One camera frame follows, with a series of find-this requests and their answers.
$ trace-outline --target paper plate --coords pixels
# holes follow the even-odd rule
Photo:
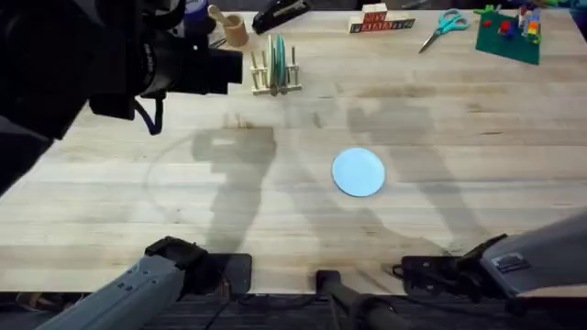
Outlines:
[[[365,148],[342,151],[332,163],[332,178],[341,191],[355,197],[378,192],[385,182],[382,161]]]

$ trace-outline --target wooden cup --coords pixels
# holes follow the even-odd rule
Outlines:
[[[239,15],[228,15],[227,19],[232,23],[230,27],[222,26],[224,34],[227,38],[227,43],[233,47],[240,47],[247,44],[249,41],[249,34],[245,28],[245,20]]]

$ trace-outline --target red block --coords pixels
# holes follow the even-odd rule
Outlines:
[[[373,24],[363,23],[363,26],[360,28],[360,32],[366,32],[366,31],[373,31]]]
[[[503,21],[499,29],[502,33],[507,33],[510,30],[510,21]]]
[[[375,22],[383,22],[387,17],[387,12],[375,13]]]
[[[363,23],[372,23],[372,22],[374,22],[376,15],[377,15],[377,13],[367,13],[367,14],[365,14],[365,17],[363,18]]]

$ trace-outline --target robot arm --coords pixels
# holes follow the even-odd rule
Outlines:
[[[187,293],[214,292],[223,282],[232,293],[250,286],[249,255],[208,254],[196,244],[166,237],[147,247],[145,256],[38,330],[133,330]]]
[[[402,258],[393,274],[404,289],[513,300],[536,289],[587,283],[587,214],[522,235],[500,235],[462,257]]]

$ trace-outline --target black camera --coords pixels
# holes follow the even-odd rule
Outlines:
[[[2,0],[0,116],[61,139],[89,100],[97,115],[143,116],[161,132],[167,92],[227,94],[242,53],[174,36],[185,0]],[[152,120],[135,97],[154,99]]]

